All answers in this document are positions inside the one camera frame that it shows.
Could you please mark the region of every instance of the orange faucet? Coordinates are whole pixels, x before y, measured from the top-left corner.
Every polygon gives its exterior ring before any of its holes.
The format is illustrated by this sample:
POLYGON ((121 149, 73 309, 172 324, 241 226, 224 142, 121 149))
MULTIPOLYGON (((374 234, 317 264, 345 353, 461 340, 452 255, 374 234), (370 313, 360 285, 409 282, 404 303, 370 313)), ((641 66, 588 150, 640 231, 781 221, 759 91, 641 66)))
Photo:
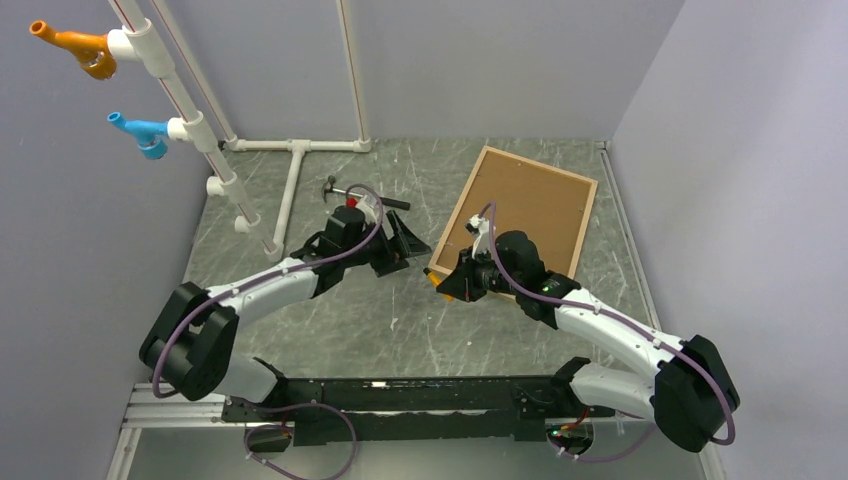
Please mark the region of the orange faucet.
POLYGON ((57 32, 47 22, 36 20, 29 32, 45 42, 71 52, 80 67, 98 80, 106 80, 118 68, 115 58, 109 53, 106 35, 90 35, 79 32, 57 32))

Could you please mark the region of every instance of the floor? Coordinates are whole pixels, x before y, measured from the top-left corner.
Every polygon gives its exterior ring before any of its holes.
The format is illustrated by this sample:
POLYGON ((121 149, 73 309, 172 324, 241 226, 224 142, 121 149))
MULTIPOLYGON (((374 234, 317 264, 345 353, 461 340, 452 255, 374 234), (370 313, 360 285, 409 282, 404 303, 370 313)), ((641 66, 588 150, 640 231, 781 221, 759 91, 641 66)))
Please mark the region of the floor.
MULTIPOLYGON (((401 218, 435 247, 484 145, 598 180, 577 280, 604 302, 647 323, 610 183, 591 141, 392 139, 375 141, 367 154, 308 153, 286 251, 323 229, 341 203, 340 196, 329 196, 326 204, 321 199, 320 187, 329 174, 340 186, 366 183, 411 202, 412 210, 399 212, 401 218)), ((273 227, 291 154, 243 152, 228 158, 273 227)), ((548 214, 555 221, 556 212, 548 214)), ((234 217, 226 199, 209 198, 186 280, 209 287, 268 267, 254 241, 233 230, 234 217)), ((426 265, 429 258, 420 260, 426 265)), ((324 295, 240 330, 236 350, 269 361, 290 377, 550 374, 573 356, 619 365, 582 338, 530 320, 506 299, 490 295, 474 304, 445 302, 414 262, 379 279, 368 267, 350 270, 324 295)))

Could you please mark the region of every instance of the hammer head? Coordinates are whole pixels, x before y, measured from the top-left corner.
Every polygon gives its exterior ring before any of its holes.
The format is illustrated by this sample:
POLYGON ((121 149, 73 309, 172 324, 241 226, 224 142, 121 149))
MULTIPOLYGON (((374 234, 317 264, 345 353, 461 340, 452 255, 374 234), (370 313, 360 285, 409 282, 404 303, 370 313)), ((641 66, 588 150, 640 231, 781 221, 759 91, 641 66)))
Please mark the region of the hammer head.
POLYGON ((333 191, 333 185, 336 183, 336 177, 330 175, 327 177, 327 181, 321 185, 321 198, 324 200, 324 203, 327 203, 327 194, 333 191))

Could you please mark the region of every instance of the faucet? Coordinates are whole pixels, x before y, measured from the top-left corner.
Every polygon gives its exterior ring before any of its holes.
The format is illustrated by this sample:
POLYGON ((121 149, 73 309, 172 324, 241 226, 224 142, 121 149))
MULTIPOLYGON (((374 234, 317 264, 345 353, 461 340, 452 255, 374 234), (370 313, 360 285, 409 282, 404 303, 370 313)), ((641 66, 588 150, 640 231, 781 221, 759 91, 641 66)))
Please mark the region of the faucet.
POLYGON ((157 160, 168 151, 168 145, 159 138, 160 136, 168 136, 168 122, 126 120, 121 112, 112 112, 106 119, 118 130, 134 136, 138 149, 145 157, 157 160))
POLYGON ((44 20, 36 20, 29 32, 45 42, 71 52, 85 73, 98 80, 106 80, 118 68, 109 52, 106 35, 79 32, 57 32, 44 20))

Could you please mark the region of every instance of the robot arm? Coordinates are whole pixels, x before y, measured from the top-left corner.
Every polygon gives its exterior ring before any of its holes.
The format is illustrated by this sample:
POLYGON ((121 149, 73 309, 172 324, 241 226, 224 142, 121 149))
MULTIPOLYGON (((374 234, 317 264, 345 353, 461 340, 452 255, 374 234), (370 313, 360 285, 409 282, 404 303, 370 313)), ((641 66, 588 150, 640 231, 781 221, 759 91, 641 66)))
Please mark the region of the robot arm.
POLYGON ((210 393, 233 395, 254 403, 284 403, 286 378, 271 365, 233 353, 238 328, 243 328, 292 303, 321 295, 339 283, 347 268, 370 264, 377 276, 409 266, 406 259, 430 252, 394 211, 377 218, 366 196, 356 207, 340 206, 303 248, 281 263, 236 283, 202 289, 187 282, 177 287, 148 333, 139 357, 151 368, 168 339, 187 316, 193 330, 184 331, 169 350, 162 376, 188 400, 210 393), (377 222, 387 222, 390 239, 380 229, 362 248, 352 248, 371 235, 377 222), (327 262, 331 257, 337 260, 327 262), (304 268, 309 263, 314 267, 304 268))
POLYGON ((677 358, 674 352, 679 352, 708 372, 724 392, 731 411, 738 407, 739 396, 730 375, 709 340, 695 336, 684 341, 640 324, 601 302, 578 282, 546 270, 524 232, 505 232, 494 242, 495 253, 503 270, 531 294, 527 295, 498 268, 489 247, 489 235, 494 234, 489 221, 475 215, 466 228, 475 241, 460 252, 453 273, 436 288, 439 293, 467 302, 477 301, 489 291, 515 295, 527 316, 589 340, 632 370, 612 370, 575 357, 553 379, 566 401, 653 419, 675 444, 700 451, 724 424, 725 416, 711 387, 677 358))

